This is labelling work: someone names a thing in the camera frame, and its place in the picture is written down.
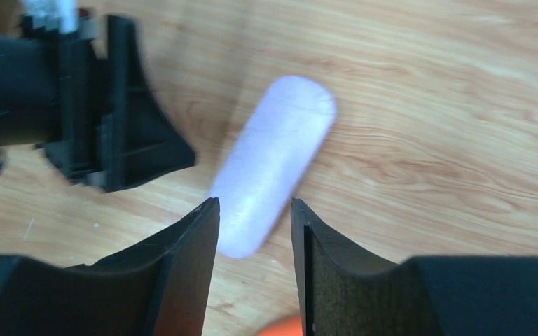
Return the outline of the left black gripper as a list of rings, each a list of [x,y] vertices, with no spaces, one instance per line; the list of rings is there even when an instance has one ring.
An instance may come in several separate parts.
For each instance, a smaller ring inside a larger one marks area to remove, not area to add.
[[[149,87],[134,20],[107,16],[108,69],[89,37],[29,15],[20,29],[17,38],[0,34],[0,147],[34,145],[71,181],[104,175],[107,192],[194,166],[195,151]]]

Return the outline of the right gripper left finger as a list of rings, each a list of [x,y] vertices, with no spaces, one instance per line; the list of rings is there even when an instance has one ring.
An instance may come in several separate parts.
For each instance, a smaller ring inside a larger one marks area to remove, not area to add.
[[[92,265],[0,255],[0,335],[200,335],[219,201]]]

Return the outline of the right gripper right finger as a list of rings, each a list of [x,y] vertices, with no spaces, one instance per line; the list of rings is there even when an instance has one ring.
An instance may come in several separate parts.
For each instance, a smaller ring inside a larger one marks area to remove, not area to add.
[[[291,203],[304,335],[538,335],[538,256],[415,256],[401,264]]]

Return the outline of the pink glasses case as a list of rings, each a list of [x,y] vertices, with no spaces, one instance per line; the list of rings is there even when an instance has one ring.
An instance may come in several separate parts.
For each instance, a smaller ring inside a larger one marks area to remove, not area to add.
[[[316,81],[284,76],[268,87],[208,192],[220,203],[219,253],[247,258],[263,245],[336,116]]]

